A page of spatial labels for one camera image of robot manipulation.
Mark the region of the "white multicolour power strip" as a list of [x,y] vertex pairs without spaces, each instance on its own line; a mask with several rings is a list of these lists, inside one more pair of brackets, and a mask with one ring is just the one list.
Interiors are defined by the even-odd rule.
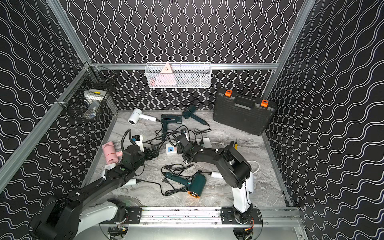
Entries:
[[[192,141],[192,145],[198,145],[205,148],[212,148],[212,143],[209,138],[202,138],[198,139],[197,141]],[[176,143],[174,143],[173,145],[171,143],[166,143],[164,152],[169,156],[182,154],[182,150],[177,147]]]

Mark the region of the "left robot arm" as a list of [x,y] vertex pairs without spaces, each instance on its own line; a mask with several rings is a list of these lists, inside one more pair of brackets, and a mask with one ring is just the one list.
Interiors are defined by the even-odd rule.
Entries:
[[136,145],[128,146],[123,151],[122,161],[100,179],[63,197],[52,196],[41,209],[40,215],[31,221],[31,237],[39,240],[72,240],[80,232],[79,224],[85,222],[81,220],[84,210],[99,198],[127,184],[145,161],[158,156],[156,147],[144,148],[142,152]]

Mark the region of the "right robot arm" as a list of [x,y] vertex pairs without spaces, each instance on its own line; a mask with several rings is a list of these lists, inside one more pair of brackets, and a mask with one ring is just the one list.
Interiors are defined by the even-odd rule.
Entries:
[[249,197],[249,179],[252,170],[249,162],[232,144],[218,149],[205,148],[194,145],[185,135],[177,136],[176,143],[185,163],[207,163],[217,167],[224,181],[232,188],[236,221],[246,223],[253,210]]

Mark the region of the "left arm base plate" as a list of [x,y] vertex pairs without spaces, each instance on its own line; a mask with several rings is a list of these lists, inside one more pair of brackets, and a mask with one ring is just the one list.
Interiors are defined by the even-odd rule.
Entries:
[[116,215],[111,220],[101,222],[101,224],[137,225],[141,221],[142,211],[141,207],[126,207],[125,210],[118,208]]

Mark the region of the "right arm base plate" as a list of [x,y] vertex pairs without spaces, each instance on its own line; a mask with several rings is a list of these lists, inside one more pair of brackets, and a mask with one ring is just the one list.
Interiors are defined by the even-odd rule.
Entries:
[[220,210],[223,225],[262,225],[262,214],[259,208],[250,206],[244,213],[235,207],[223,207]]

